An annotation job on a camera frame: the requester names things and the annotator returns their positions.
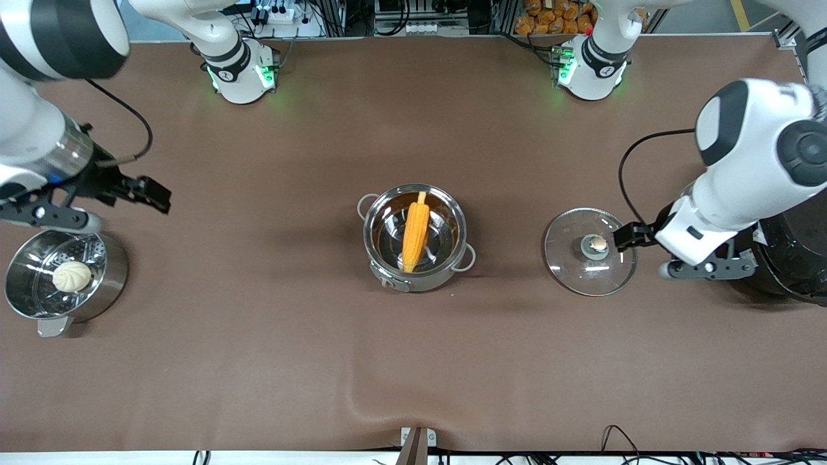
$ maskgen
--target metal ring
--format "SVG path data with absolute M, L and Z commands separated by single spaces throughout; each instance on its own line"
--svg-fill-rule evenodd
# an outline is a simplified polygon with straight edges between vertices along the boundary
M 359 202 L 356 203 L 356 213 L 359 214 L 359 218 L 362 218 L 362 221 L 365 221 L 366 218 L 365 218 L 365 215 L 361 214 L 361 205 L 363 203 L 365 203 L 365 200 L 368 200 L 371 197 L 374 197 L 374 198 L 378 199 L 379 195 L 378 194 L 365 194 L 365 195 L 362 195 L 362 198 L 359 199 Z
M 474 250 L 474 247 L 471 247 L 471 244 L 466 244 L 466 250 L 469 249 L 471 250 L 471 263 L 469 263 L 468 266 L 466 266 L 465 268 L 454 268 L 452 266 L 452 271 L 454 271 L 455 273 L 464 273 L 470 270 L 472 266 L 474 266 L 474 264 L 476 263 L 476 250 Z

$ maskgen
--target brown table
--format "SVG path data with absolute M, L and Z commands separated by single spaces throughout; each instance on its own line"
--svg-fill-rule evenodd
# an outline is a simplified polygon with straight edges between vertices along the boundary
M 171 215 L 86 204 L 131 276 L 71 337 L 0 312 L 0 449 L 378 448 L 426 424 L 444 448 L 594 450 L 611 423 L 643 449 L 824 446 L 823 309 L 660 280 L 656 248 L 605 298 L 543 266 L 557 214 L 632 219 L 633 141 L 691 127 L 734 79 L 801 80 L 769 36 L 645 37 L 633 58 L 588 103 L 501 39 L 299 43 L 277 94 L 233 106 L 186 45 L 135 46 L 107 86 L 156 142 L 125 171 L 172 189 Z M 114 154 L 143 144 L 86 84 L 44 94 Z M 701 169 L 691 137 L 648 142 L 630 195 L 651 218 Z M 354 205 L 414 181 L 459 200 L 479 260 L 401 295 L 370 273 Z M 0 226 L 0 262 L 34 232 Z

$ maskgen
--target stainless steel pot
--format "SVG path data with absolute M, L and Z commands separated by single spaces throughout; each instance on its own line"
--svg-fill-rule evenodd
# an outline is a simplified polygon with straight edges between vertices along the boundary
M 77 292 L 62 292 L 52 284 L 55 269 L 81 261 L 92 280 Z M 102 234 L 44 231 L 23 244 L 6 272 L 6 299 L 26 318 L 37 320 L 43 338 L 61 335 L 73 322 L 101 314 L 121 294 L 127 280 L 127 253 Z
M 425 253 L 412 273 L 402 271 L 402 239 L 408 207 L 417 201 L 418 193 L 428 193 L 426 204 L 431 209 Z M 366 200 L 375 198 L 367 213 L 362 213 Z M 454 273 L 468 271 L 476 262 L 474 247 L 466 242 L 466 220 L 459 204 L 447 192 L 432 185 L 407 184 L 382 195 L 367 194 L 356 206 L 365 223 L 362 236 L 370 258 L 370 270 L 384 287 L 402 292 L 421 292 L 444 284 Z M 470 263 L 459 268 L 466 251 Z

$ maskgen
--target corn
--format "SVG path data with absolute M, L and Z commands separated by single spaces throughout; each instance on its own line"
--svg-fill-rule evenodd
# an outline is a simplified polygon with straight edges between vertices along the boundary
M 402 238 L 402 271 L 406 273 L 414 271 L 425 247 L 428 219 L 431 216 L 431 209 L 425 204 L 426 195 L 428 193 L 420 192 L 419 199 L 408 207 L 408 220 Z

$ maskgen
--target yellow stripe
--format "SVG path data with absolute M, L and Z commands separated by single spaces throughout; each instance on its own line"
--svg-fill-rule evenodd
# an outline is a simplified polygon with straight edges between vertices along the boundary
M 741 0 L 729 0 L 732 3 L 732 11 L 735 13 L 735 19 L 738 20 L 738 28 L 741 32 L 749 29 L 749 19 L 747 19 L 747 12 L 743 10 Z

